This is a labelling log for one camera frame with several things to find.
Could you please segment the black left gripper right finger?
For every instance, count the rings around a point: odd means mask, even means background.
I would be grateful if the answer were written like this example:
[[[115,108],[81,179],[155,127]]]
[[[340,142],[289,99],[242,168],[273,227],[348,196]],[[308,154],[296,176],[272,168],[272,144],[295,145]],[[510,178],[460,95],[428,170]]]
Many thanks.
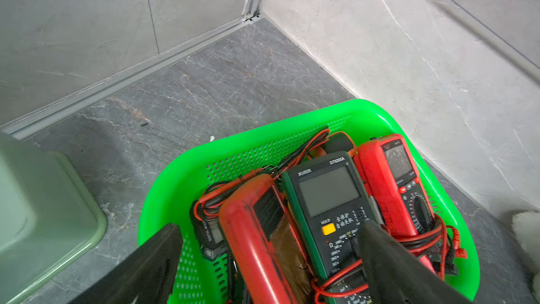
[[[359,249],[373,303],[469,303],[371,220],[361,225]]]

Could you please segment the green plastic basket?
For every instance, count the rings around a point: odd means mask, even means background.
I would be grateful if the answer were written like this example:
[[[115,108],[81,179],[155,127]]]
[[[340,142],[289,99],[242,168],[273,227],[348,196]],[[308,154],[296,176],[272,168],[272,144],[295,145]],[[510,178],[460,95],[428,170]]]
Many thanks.
[[[190,209],[196,200],[205,202],[231,187],[238,189],[263,174],[274,178],[298,236],[301,252],[307,259],[314,290],[311,303],[373,303],[361,258],[323,284],[315,280],[286,195],[280,189],[283,174],[312,160],[308,157],[309,152],[327,142],[328,136],[336,132],[347,133],[357,148],[373,138],[403,136],[430,205],[446,226],[459,231],[460,247],[466,250],[468,257],[455,259],[457,276],[446,274],[441,278],[409,252],[470,302],[475,298],[480,288],[480,263],[463,217],[393,117],[374,103],[356,99],[195,147],[166,167],[150,188],[143,206],[139,243],[145,243],[167,224],[180,227],[184,243],[170,299],[172,303],[237,303],[235,300],[243,287],[238,283],[239,269],[224,235],[228,251],[215,261],[204,259],[191,224]],[[219,221],[218,228],[222,233]]]

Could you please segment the orange multimeter with black leads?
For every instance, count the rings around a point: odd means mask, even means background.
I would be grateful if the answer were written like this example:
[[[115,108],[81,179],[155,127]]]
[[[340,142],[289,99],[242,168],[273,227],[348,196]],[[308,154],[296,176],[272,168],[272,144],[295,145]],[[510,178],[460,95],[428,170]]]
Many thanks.
[[[309,152],[309,158],[317,158],[338,151],[346,151],[351,157],[358,154],[357,146],[345,132],[336,132],[328,136],[327,142]]]

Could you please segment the dark green multimeter yellow button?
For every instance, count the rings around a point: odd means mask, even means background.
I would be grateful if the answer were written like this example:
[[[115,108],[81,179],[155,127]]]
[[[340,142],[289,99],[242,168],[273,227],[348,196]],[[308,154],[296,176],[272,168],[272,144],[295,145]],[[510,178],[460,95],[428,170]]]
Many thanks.
[[[280,189],[319,284],[360,260],[359,230],[367,220],[383,222],[346,151],[292,167],[283,174]]]

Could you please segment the red multimeter with leads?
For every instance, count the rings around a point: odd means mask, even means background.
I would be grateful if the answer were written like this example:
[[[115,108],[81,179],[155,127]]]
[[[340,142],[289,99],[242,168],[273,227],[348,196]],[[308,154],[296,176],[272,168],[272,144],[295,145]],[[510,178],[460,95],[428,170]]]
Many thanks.
[[[403,136],[370,139],[353,161],[389,234],[439,277],[457,276],[455,259],[468,257],[459,231],[434,212]]]

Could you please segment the small black multimeter red leads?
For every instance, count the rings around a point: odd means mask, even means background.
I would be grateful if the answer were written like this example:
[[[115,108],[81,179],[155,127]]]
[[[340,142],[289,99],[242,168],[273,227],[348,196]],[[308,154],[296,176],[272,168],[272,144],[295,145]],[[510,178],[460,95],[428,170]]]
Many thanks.
[[[196,200],[192,203],[189,214],[191,224],[194,228],[199,249],[206,260],[215,261],[228,251],[222,233],[218,228],[218,214],[224,202],[235,191],[236,187],[231,187],[224,193],[209,198],[205,202]]]

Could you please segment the red multimeter brown screen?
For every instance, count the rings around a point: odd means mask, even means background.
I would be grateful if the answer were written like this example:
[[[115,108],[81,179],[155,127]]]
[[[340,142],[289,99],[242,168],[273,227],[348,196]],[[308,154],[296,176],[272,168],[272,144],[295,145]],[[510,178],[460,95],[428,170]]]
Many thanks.
[[[312,274],[273,177],[240,185],[218,221],[240,273],[237,303],[312,302]]]

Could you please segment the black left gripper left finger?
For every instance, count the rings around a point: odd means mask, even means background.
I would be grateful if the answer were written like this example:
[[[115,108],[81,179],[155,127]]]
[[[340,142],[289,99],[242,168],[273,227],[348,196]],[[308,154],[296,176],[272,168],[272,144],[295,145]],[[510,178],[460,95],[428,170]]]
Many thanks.
[[[72,303],[166,303],[184,240],[176,224],[167,224]]]

